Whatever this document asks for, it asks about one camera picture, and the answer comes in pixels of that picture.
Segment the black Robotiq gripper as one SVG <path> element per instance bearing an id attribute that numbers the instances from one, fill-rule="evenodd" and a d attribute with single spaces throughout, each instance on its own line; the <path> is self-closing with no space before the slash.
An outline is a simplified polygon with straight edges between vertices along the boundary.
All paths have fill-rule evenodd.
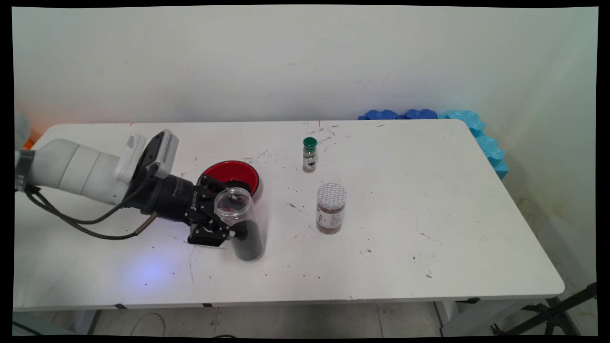
<path id="1" fill-rule="evenodd" d="M 126 208 L 138 209 L 143 215 L 156 213 L 162 219 L 190 224 L 187 242 L 220 247 L 232 238 L 248 237 L 245 222 L 229 225 L 215 220 L 215 197 L 229 185 L 201 174 L 197 184 L 172 174 L 155 176 L 156 166 L 138 167 L 125 195 Z"/>

